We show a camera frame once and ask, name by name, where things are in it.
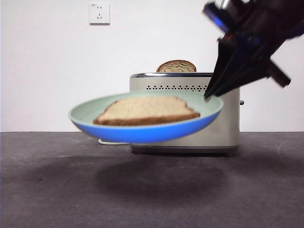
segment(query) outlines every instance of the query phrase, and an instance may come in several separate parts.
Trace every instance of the plate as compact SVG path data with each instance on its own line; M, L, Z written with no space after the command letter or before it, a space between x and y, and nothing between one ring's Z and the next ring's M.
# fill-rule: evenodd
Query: plate
M176 96L186 101L188 107L200 113L200 117L174 123L143 126L93 124L93 120L113 102L139 96ZM111 95L85 102L73 108L69 112L69 118L81 131L96 138L112 142L154 143L180 138L203 129L218 116L222 107L222 99L212 96L209 100L205 100L203 94L198 92L140 91Z

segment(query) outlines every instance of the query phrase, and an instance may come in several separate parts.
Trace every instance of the gray table surface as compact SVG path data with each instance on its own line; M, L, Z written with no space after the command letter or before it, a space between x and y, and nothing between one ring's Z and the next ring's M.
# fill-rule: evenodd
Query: gray table surface
M241 133L233 157L2 133L1 227L304 227L304 133Z

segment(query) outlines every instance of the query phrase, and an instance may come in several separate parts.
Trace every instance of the wall outlet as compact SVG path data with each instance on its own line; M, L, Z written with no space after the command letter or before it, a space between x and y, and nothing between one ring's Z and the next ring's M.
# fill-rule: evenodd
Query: wall outlet
M90 24L110 24L110 3L96 2L89 6Z

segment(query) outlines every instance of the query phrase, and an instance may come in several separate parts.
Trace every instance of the toaster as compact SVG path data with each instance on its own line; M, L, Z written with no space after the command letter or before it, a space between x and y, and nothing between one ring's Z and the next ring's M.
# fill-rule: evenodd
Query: toaster
M130 91L174 90L199 92L202 95L212 73L141 73L130 77ZM240 89L221 96L224 107L218 117L207 127L191 135L156 143L131 144L137 153L230 153L239 143Z

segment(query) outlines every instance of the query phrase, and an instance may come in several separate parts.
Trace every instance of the toast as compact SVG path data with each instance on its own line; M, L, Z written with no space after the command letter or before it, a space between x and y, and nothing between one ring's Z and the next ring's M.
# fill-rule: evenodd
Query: toast
M187 60L171 60L161 64L156 72L196 72L196 67Z
M200 117L200 114L174 96L129 97L108 106L93 123L135 126L172 123L196 117Z

